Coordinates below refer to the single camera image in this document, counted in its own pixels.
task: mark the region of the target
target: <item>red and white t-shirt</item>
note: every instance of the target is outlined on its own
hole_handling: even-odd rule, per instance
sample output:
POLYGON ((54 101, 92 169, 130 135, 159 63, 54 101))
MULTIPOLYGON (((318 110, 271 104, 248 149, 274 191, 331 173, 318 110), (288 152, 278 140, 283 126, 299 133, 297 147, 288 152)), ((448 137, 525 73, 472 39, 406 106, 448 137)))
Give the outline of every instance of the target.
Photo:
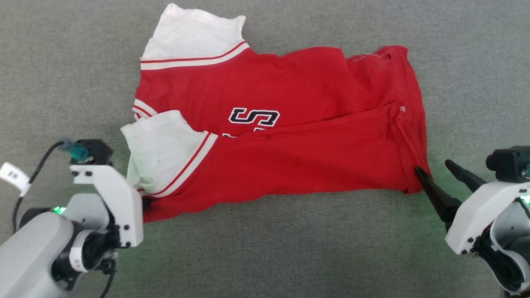
POLYGON ((406 48, 257 54, 244 20, 170 4, 146 47, 138 121, 122 128, 127 178, 153 200, 146 222, 266 194, 421 190, 425 112, 406 48))

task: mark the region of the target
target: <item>white label on robot arm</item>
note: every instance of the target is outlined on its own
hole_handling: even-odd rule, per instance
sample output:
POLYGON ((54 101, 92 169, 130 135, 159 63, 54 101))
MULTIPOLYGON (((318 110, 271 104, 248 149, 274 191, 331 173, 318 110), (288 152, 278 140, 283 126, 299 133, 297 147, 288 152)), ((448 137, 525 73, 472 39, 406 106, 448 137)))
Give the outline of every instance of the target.
POLYGON ((6 162, 0 168, 0 179, 7 181, 17 187, 21 196, 23 197, 28 191, 30 184, 30 178, 21 169, 14 165, 6 162))

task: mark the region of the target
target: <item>gray fabric surface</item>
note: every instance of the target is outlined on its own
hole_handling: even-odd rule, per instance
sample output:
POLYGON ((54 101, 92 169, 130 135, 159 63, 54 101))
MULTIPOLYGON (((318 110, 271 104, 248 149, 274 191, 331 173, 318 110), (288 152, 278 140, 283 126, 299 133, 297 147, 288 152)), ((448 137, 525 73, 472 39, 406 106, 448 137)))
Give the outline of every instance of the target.
MULTIPOLYGON (((492 180, 495 148, 530 142, 530 2, 182 0, 185 8, 248 17, 258 52, 335 46, 347 56, 400 44, 423 92, 429 162, 438 183, 469 192, 443 160, 492 180)), ((139 57, 167 2, 3 0, 0 3, 0 162, 31 173, 62 136, 102 138, 125 173, 119 128, 132 120, 139 57)), ((65 204, 67 159, 47 162, 22 210, 65 204)), ((18 193, 1 182, 0 242, 18 193)), ((454 255, 424 194, 371 190, 266 197, 145 226, 124 251, 109 298, 498 297, 480 259, 454 255)), ((99 297, 86 276, 77 297, 99 297)))

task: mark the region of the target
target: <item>black cable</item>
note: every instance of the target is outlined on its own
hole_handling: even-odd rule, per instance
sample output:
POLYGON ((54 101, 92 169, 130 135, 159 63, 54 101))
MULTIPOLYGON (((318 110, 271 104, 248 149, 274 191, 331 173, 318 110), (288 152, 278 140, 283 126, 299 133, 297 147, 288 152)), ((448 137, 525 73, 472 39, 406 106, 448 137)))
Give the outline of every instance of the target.
MULTIPOLYGON (((30 178, 30 181, 28 182, 28 184, 32 184, 35 181, 35 178, 39 174, 40 170, 42 169, 42 166, 46 162, 46 159, 48 159, 48 157, 50 156, 51 152, 55 148, 57 148, 57 147, 59 147, 60 145, 63 145, 63 144, 64 144, 63 141, 56 142, 52 147, 50 147, 50 149, 48 149, 48 151, 46 151, 46 153, 44 154, 44 156, 40 160, 39 165, 35 169, 35 172, 33 172, 33 175, 31 175, 31 178, 30 178)), ((16 214, 19 212, 20 204, 22 203, 22 199, 24 199, 24 196, 20 196, 19 199, 16 200, 15 208, 13 209, 13 234, 16 233, 16 214)))
POLYGON ((110 260, 110 268, 107 272, 109 272, 109 280, 107 281, 107 285, 105 286, 105 289, 103 290, 103 293, 101 293, 100 298, 105 298, 107 293, 110 290, 110 285, 112 284, 112 281, 114 280, 114 273, 116 273, 116 261, 110 260))

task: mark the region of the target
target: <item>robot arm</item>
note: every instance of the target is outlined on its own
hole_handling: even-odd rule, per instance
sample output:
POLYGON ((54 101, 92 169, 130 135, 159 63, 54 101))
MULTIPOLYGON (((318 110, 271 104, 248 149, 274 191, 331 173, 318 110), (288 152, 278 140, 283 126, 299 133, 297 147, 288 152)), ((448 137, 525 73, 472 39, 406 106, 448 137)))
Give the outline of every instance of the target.
POLYGON ((143 241, 142 200, 111 166, 110 148, 80 140, 69 150, 80 148, 88 154, 71 153, 74 183, 93 184, 98 194, 76 194, 66 208, 32 208, 22 216, 20 230, 0 246, 0 298, 71 297, 83 274, 112 274, 117 250, 143 241))
POLYGON ((488 157, 498 182, 486 183, 451 160, 445 164, 473 192, 463 203, 422 168, 416 174, 445 223, 447 244, 458 255, 484 259, 506 296, 530 297, 530 146, 495 150, 488 157))

